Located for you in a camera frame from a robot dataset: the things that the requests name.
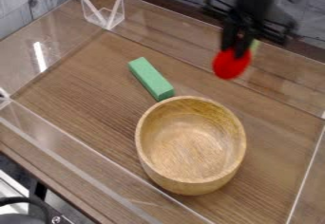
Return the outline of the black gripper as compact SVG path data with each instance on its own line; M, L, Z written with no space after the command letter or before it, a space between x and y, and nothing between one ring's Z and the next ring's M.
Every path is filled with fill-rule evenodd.
M221 49L235 44L235 58L241 58L250 48L255 34L262 34L269 0L237 0L223 20Z

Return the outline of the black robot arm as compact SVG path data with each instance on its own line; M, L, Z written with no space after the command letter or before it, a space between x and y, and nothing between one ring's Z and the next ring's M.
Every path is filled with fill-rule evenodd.
M258 38L284 45L297 28L294 18L274 0L205 0L203 11L223 21L221 50L234 50L243 56Z

